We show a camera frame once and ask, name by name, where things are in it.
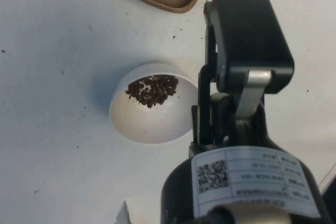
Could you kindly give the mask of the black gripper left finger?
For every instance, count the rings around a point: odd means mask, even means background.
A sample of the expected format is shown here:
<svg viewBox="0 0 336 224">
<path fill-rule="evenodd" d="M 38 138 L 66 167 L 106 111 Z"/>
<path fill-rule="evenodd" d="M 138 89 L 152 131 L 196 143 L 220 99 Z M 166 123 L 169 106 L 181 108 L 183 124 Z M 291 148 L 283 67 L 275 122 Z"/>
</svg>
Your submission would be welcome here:
<svg viewBox="0 0 336 224">
<path fill-rule="evenodd" d="M 211 82 L 217 73 L 217 52 L 214 25 L 211 19 L 213 2 L 204 4 L 205 30 L 205 65 L 198 74 L 198 104 L 192 106 L 193 139 L 197 145 L 209 145 L 213 142 L 211 129 Z"/>
</svg>

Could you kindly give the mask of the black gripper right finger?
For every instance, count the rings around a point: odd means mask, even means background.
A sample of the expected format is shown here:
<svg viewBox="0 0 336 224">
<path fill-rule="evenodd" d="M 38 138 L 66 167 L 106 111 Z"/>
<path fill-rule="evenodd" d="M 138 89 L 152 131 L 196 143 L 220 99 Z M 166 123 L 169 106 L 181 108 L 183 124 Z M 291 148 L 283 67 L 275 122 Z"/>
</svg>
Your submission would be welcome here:
<svg viewBox="0 0 336 224">
<path fill-rule="evenodd" d="M 232 145 L 258 145 L 267 134 L 265 94 L 292 79 L 295 64 L 270 0 L 212 0 L 217 45 L 216 87 L 233 100 Z"/>
</svg>

